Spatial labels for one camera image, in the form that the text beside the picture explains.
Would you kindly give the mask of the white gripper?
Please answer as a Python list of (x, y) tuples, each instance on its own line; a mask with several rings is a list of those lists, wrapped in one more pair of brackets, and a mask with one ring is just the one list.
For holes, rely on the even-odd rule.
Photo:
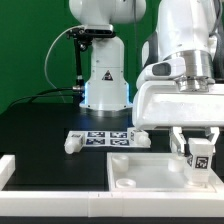
[(209, 85), (208, 92), (181, 92), (176, 78), (186, 72), (182, 57), (147, 65), (137, 79), (132, 123), (138, 129), (169, 130), (172, 153), (183, 156), (186, 140), (181, 127), (206, 127), (215, 144), (224, 127), (224, 84)]

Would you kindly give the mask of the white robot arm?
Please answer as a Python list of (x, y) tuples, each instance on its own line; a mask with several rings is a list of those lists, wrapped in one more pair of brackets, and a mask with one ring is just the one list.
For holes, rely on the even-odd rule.
[[(224, 126), (224, 87), (214, 79), (218, 54), (215, 3), (218, 0), (162, 0), (155, 32), (142, 47), (142, 70), (133, 101), (138, 129)], [(125, 87), (119, 82), (121, 58), (113, 47), (122, 42), (99, 35), (114, 23), (143, 17), (146, 1), (69, 0), (72, 15), (93, 35), (92, 72), (83, 108), (119, 110)]]

